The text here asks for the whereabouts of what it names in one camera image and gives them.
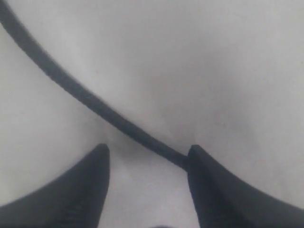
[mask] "black cord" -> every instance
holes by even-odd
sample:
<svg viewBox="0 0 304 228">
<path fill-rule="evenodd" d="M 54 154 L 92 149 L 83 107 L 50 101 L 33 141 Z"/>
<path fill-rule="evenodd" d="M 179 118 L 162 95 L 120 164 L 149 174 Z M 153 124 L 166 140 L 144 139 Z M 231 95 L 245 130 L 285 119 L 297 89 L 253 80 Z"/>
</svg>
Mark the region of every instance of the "black cord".
<svg viewBox="0 0 304 228">
<path fill-rule="evenodd" d="M 124 134 L 186 170 L 187 157 L 185 155 L 150 136 L 144 130 L 119 115 L 96 95 L 90 93 L 69 76 L 67 72 L 39 46 L 3 0 L 0 0 L 0 22 L 16 44 L 55 83 Z"/>
</svg>

